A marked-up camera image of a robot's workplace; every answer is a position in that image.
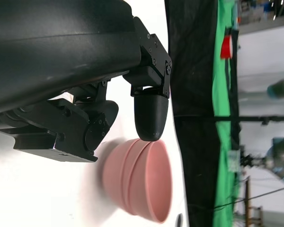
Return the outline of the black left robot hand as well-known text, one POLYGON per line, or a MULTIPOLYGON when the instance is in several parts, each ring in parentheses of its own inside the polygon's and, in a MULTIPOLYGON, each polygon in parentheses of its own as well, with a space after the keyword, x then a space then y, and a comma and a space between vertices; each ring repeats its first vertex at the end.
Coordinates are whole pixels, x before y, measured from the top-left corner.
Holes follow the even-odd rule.
POLYGON ((136 131, 165 127, 172 61, 123 0, 0 0, 0 133, 14 149, 95 162, 118 105, 107 83, 131 85, 136 131))

